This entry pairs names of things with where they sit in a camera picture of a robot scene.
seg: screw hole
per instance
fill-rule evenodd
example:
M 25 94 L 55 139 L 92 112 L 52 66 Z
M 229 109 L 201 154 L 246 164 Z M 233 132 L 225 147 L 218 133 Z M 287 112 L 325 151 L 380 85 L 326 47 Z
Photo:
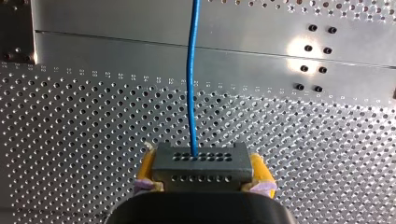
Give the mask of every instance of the screw hole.
M 318 27 L 316 25 L 314 25 L 314 24 L 309 25 L 309 27 L 308 27 L 308 30 L 312 31 L 312 32 L 315 32 L 317 29 L 318 29 Z
M 325 74 L 325 73 L 327 73 L 327 68 L 326 67 L 320 67 L 319 68 L 319 72 Z
M 331 48 L 324 48 L 324 49 L 323 49 L 323 53 L 325 53 L 325 54 L 331 54 L 331 53 L 332 53 L 332 49 L 331 49 Z
M 320 86 L 315 86 L 314 91 L 323 92 L 323 88 L 321 88 Z
M 312 50 L 312 46 L 310 46 L 310 45 L 307 45 L 307 46 L 305 46 L 305 48 L 304 48 L 304 49 L 305 49 L 305 51 L 308 51 L 308 52 L 309 52 L 309 51 L 311 51 L 311 50 Z
M 304 85 L 303 85 L 303 84 L 296 84 L 296 85 L 294 86 L 294 88 L 295 88 L 297 91 L 303 91 L 303 90 L 304 90 Z
M 300 70 L 302 72 L 307 72 L 308 71 L 308 67 L 306 65 L 303 65 L 303 66 L 300 67 Z

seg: aluminum panel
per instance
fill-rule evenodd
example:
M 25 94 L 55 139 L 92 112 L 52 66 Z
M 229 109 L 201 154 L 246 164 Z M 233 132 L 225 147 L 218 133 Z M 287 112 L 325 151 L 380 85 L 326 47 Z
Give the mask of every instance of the aluminum panel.
M 396 46 L 390 43 L 395 39 L 394 8 L 391 1 L 203 0 L 197 45 L 393 66 Z M 39 31 L 184 46 L 191 3 L 42 0 L 35 1 L 35 10 L 35 28 Z M 318 29 L 310 32 L 310 24 Z M 335 34 L 328 32 L 332 26 L 337 28 Z M 306 45 L 313 47 L 312 51 L 305 51 Z M 332 53 L 323 53 L 325 48 L 331 48 Z
M 45 64 L 0 71 L 9 175 L 0 185 L 13 190 L 17 223 L 100 223 L 131 195 L 143 142 L 189 141 L 186 49 L 37 40 Z M 308 76 L 289 60 L 328 72 Z M 196 68 L 200 147 L 244 141 L 261 153 L 278 180 L 276 199 L 301 223 L 394 222 L 392 69 L 212 49 L 198 49 Z M 324 92 L 294 91 L 295 82 Z

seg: perforated sheet metal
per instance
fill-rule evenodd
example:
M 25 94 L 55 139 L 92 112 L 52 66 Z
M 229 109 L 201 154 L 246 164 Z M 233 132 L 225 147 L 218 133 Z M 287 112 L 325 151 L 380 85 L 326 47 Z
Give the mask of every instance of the perforated sheet metal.
M 131 196 L 144 141 L 188 145 L 191 5 L 33 3 L 42 64 L 0 68 L 0 222 L 101 223 Z M 244 141 L 262 154 L 300 223 L 396 223 L 394 9 L 203 1 L 200 147 Z
M 1 140 L 17 223 L 99 223 L 130 196 L 143 142 L 188 144 L 184 89 L 1 70 Z M 396 112 L 202 89 L 200 146 L 245 141 L 302 223 L 394 223 Z

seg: hole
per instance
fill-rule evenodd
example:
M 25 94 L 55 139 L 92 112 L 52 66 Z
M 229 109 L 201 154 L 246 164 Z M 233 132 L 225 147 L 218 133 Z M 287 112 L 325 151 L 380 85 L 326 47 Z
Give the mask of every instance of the hole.
M 302 72 L 307 72 L 308 71 L 308 67 L 306 65 L 303 65 L 303 66 L 300 67 L 300 70 Z
M 221 175 L 216 176 L 216 181 L 218 182 L 223 181 L 223 177 Z
M 294 87 L 296 90 L 298 90 L 298 91 L 303 91 L 304 90 L 304 85 L 303 84 L 297 84 L 297 85 L 295 85 L 295 87 Z
M 327 68 L 326 67 L 320 67 L 319 68 L 319 72 L 325 74 L 325 73 L 327 73 Z
M 331 48 L 324 48 L 324 49 L 323 49 L 323 53 L 325 53 L 325 54 L 331 54 L 331 53 L 332 53 L 332 49 L 331 49 Z
M 205 181 L 205 176 L 204 175 L 198 175 L 198 181 L 199 182 L 204 182 Z
M 314 88 L 314 91 L 323 92 L 323 88 L 321 88 L 320 86 L 316 86 L 316 87 Z
M 314 25 L 314 24 L 309 25 L 309 27 L 308 27 L 308 30 L 312 31 L 312 32 L 315 32 L 317 29 L 318 29 L 318 27 L 316 25 Z
M 327 31 L 328 31 L 330 34 L 335 34 L 335 32 L 337 32 L 337 28 L 335 28 L 335 27 L 330 27 Z
M 312 46 L 310 46 L 310 45 L 306 45 L 305 47 L 304 47 L 304 49 L 305 49 L 305 51 L 312 51 Z

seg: metal plate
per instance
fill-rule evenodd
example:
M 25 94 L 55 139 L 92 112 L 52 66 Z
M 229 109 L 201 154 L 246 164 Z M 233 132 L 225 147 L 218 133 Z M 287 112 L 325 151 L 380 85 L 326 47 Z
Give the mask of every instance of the metal plate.
M 64 35 L 37 40 L 47 64 L 2 65 L 1 158 L 9 177 L 0 186 L 12 190 L 12 203 L 3 206 L 23 208 L 17 223 L 99 222 L 131 195 L 144 141 L 178 147 L 189 141 L 185 49 Z M 393 79 L 384 74 L 393 78 L 391 70 L 326 62 L 351 76 L 335 79 L 334 89 L 321 94 L 326 97 L 268 90 L 293 92 L 295 78 L 316 83 L 318 76 L 276 63 L 288 59 L 198 50 L 200 147 L 244 141 L 261 153 L 278 180 L 276 199 L 300 222 L 392 223 L 394 106 L 329 97 L 352 90 L 372 99 L 369 92 L 377 95 L 380 88 L 354 88 L 369 85 L 362 80 L 370 76 L 383 76 L 372 81 L 386 88 Z M 332 83 L 337 74 L 320 78 Z M 220 85 L 228 80 L 238 88 Z M 335 88 L 354 80 L 356 85 Z M 265 91 L 251 88 L 259 82 Z
M 100 223 L 131 195 L 144 141 L 189 141 L 190 3 L 34 3 L 43 64 L 0 70 L 0 220 Z M 276 199 L 301 223 L 394 223 L 396 76 L 386 66 L 394 65 L 394 3 L 328 3 L 203 2 L 199 144 L 244 141 L 261 153 L 278 180 Z M 323 46 L 333 53 L 315 53 Z
M 30 0 L 0 1 L 1 61 L 35 63 L 35 41 Z
M 191 16 L 191 3 L 185 0 L 42 0 L 35 9 L 39 31 L 174 45 L 187 44 Z M 394 10 L 395 2 L 388 0 L 202 0 L 197 45 L 393 66 Z M 65 20 L 60 15 L 73 16 Z M 308 31 L 310 24 L 318 30 Z M 331 26 L 338 29 L 334 35 L 327 32 Z M 305 45 L 313 50 L 305 51 Z M 326 47 L 332 54 L 323 53 Z

